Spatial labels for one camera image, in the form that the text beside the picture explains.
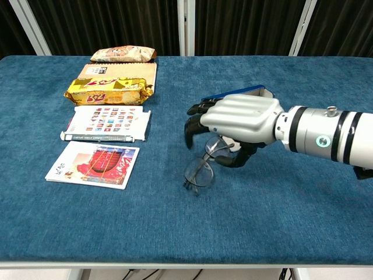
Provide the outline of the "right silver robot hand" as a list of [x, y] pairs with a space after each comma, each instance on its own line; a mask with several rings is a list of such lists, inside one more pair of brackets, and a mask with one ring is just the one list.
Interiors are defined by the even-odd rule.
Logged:
[[256, 153], [276, 141], [275, 125], [283, 112], [278, 99], [247, 94], [230, 94], [223, 98], [206, 99], [188, 111], [190, 118], [184, 125], [184, 139], [188, 149], [193, 136], [214, 132], [240, 144], [234, 158], [216, 156], [215, 161], [225, 167], [238, 168]]

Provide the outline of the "blue cardboard box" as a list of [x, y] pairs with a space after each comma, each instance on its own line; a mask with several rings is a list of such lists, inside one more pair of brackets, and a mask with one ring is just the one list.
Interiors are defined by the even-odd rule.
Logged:
[[267, 90], [267, 88], [264, 85], [255, 85], [255, 86], [249, 86], [241, 89], [232, 90], [229, 92], [214, 94], [211, 96], [206, 96], [201, 98], [201, 101], [207, 101], [211, 99], [222, 99], [227, 95], [234, 95], [234, 94], [243, 94], [243, 95], [250, 95], [250, 96], [261, 96], [261, 97], [268, 97], [268, 98], [274, 98], [275, 95]]

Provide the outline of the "thin-framed eyeglasses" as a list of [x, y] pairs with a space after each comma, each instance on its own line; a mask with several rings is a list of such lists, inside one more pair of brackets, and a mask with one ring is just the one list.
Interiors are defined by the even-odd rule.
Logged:
[[205, 145], [203, 156], [195, 158], [185, 168], [183, 186], [198, 196], [200, 190], [210, 186], [214, 179], [214, 171], [210, 162], [214, 162], [217, 156], [231, 158], [231, 149], [234, 146], [234, 141], [226, 142], [224, 137], [210, 138]]

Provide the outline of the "flat tan cardboard box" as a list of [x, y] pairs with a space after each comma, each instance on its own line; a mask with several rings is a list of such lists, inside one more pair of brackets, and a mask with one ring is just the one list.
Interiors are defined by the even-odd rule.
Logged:
[[89, 78], [143, 78], [154, 92], [157, 64], [155, 62], [98, 63], [86, 64], [78, 79]]

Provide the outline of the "white flag-pattern package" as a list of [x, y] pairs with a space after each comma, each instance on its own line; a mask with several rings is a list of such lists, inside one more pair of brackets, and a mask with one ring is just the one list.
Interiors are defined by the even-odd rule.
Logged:
[[76, 106], [63, 141], [144, 141], [151, 111], [142, 106]]

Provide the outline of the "blue velvet tablecloth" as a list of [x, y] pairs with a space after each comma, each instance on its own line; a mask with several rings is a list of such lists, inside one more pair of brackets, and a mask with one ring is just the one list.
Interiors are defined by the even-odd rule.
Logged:
[[48, 182], [73, 115], [64, 96], [87, 57], [0, 59], [0, 261], [373, 265], [373, 179], [276, 142], [244, 167], [214, 165], [199, 196], [183, 186], [203, 152], [184, 142], [201, 98], [262, 84], [295, 105], [373, 112], [373, 58], [158, 57], [147, 138], [124, 190]]

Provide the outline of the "beige snack bag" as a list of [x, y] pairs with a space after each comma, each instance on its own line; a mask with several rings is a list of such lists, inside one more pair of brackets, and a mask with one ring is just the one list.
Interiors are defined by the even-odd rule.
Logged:
[[149, 62], [156, 55], [154, 48], [125, 45], [97, 50], [90, 60], [92, 62]]

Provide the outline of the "yellow biscuit packet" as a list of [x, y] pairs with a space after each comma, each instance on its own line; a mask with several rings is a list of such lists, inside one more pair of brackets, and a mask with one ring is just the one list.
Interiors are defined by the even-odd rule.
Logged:
[[154, 93], [143, 78], [79, 78], [68, 87], [64, 96], [77, 106], [137, 106]]

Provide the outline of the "white booklet with red picture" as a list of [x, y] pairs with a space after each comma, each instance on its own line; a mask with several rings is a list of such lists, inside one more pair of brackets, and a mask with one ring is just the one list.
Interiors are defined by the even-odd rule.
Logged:
[[140, 149], [71, 141], [45, 179], [124, 190]]

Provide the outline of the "dark pleated curtain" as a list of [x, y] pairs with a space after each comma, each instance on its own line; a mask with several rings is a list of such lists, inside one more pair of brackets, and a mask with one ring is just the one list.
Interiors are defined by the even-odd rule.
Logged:
[[[180, 55], [177, 0], [28, 0], [53, 55]], [[288, 55], [305, 0], [196, 0], [195, 55]], [[373, 0], [318, 0], [299, 56], [373, 58]]]

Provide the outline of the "silver aluminum extrusion post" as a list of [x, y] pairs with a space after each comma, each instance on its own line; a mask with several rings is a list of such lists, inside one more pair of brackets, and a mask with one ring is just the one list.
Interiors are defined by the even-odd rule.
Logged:
[[196, 0], [177, 0], [177, 16], [180, 55], [194, 56]]

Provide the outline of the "silver aluminum extrusion beam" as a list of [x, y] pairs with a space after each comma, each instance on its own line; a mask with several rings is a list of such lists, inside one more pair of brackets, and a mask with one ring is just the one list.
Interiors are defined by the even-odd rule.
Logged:
[[293, 41], [290, 47], [289, 56], [297, 56], [302, 46], [303, 39], [308, 29], [318, 0], [305, 0], [305, 4], [295, 31]]
[[8, 0], [37, 55], [51, 56], [52, 52], [37, 23], [28, 0]]

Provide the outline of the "white table frame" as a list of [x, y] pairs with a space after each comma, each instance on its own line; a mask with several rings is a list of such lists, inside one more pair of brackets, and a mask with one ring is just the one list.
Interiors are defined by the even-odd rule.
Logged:
[[57, 261], [0, 261], [0, 270], [32, 269], [169, 269], [169, 270], [229, 270], [296, 268], [298, 275], [305, 275], [306, 268], [373, 268], [373, 265], [337, 264], [172, 264], [172, 263], [118, 263], [118, 262], [57, 262]]

